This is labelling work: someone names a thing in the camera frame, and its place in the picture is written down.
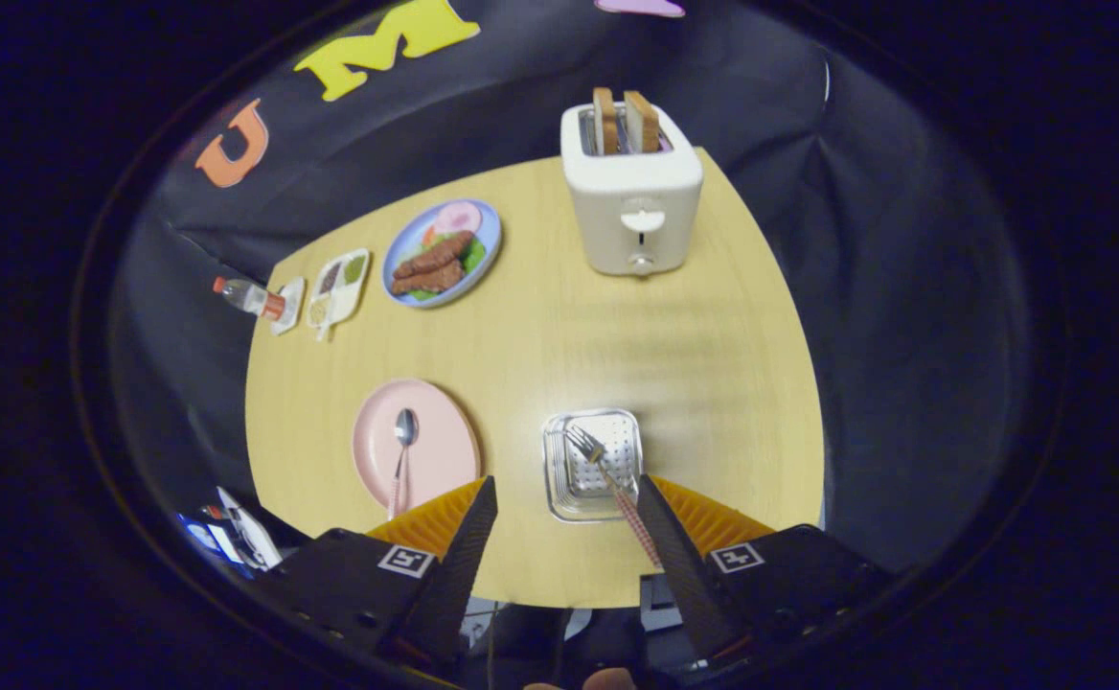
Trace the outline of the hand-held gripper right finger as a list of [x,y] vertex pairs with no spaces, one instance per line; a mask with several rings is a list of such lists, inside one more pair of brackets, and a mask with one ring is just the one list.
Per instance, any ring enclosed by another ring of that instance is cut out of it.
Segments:
[[770,528],[664,478],[639,478],[634,508],[708,662],[794,663],[896,580],[814,524]]

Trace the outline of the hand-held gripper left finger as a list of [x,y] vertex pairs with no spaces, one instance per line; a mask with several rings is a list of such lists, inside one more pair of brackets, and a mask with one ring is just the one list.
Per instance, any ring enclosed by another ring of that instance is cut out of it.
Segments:
[[464,653],[497,516],[493,478],[479,478],[372,532],[328,530],[258,576],[258,595],[336,645],[442,671]]

